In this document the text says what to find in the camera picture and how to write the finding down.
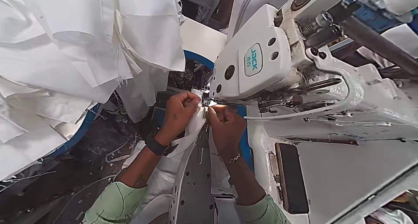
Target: dark floor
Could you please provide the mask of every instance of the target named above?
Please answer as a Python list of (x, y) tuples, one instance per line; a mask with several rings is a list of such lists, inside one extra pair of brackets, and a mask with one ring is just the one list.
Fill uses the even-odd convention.
[(55, 173), (22, 180), (0, 193), (0, 223), (81, 222), (84, 217), (82, 212), (94, 203), (112, 180), (106, 177), (118, 173), (124, 162), (106, 163), (106, 154), (128, 139), (120, 152), (109, 156), (109, 159), (130, 154), (135, 138), (139, 139), (135, 137), (137, 130), (133, 125), (125, 124), (120, 117), (106, 111), (102, 111), (101, 115), (106, 119), (97, 118), (92, 128), (67, 154), (35, 165), (38, 167), (35, 174), (39, 171)]

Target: metal plate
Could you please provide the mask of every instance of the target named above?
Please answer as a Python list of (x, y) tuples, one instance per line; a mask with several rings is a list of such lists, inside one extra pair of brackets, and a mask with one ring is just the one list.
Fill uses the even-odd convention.
[(213, 224), (209, 128), (205, 124), (181, 159), (170, 205), (170, 224)]

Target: right hand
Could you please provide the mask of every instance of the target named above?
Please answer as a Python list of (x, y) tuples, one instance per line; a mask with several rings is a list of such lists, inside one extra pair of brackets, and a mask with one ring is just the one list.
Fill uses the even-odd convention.
[(223, 161), (238, 155), (238, 145), (247, 122), (227, 105), (209, 107), (208, 120), (216, 149)]

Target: logo badge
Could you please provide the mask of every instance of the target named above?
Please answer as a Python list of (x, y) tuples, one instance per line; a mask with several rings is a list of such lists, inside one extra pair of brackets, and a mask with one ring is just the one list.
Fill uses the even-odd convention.
[(244, 56), (245, 76), (253, 76), (261, 71), (263, 67), (263, 55), (259, 44), (254, 44)]

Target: screw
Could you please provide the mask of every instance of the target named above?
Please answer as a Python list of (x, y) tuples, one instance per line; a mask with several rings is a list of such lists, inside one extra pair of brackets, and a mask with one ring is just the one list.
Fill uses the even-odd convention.
[(317, 56), (319, 51), (316, 48), (311, 48), (311, 52), (312, 52), (312, 55)]
[(319, 57), (320, 57), (321, 59), (325, 59), (325, 58), (327, 57), (327, 54), (326, 54), (325, 52), (321, 51), (321, 52), (319, 53)]

